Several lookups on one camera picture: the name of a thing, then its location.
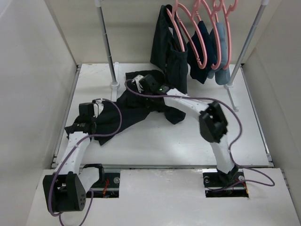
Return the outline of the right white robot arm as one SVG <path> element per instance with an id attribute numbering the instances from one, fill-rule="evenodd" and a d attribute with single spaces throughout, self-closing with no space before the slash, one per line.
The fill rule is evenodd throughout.
<path id="1" fill-rule="evenodd" d="M 148 74 L 134 78 L 138 92 L 167 107 L 184 112 L 197 120 L 201 137 L 210 143 L 216 159 L 217 179 L 223 187 L 235 182 L 238 167 L 230 156 L 228 145 L 228 121 L 217 101 L 205 103 L 191 99 L 167 84 L 159 83 Z"/>

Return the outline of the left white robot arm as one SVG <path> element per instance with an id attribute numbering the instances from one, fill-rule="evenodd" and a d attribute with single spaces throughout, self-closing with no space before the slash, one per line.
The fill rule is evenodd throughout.
<path id="1" fill-rule="evenodd" d="M 91 135 L 96 132 L 98 110 L 98 104 L 79 105 L 79 115 L 67 129 L 68 145 L 63 159 L 53 174 L 43 178 L 44 195 L 51 214 L 82 211 L 92 185 L 99 187 L 105 182 L 101 164 L 87 164 L 83 169 L 80 168 L 84 153 L 91 143 Z"/>

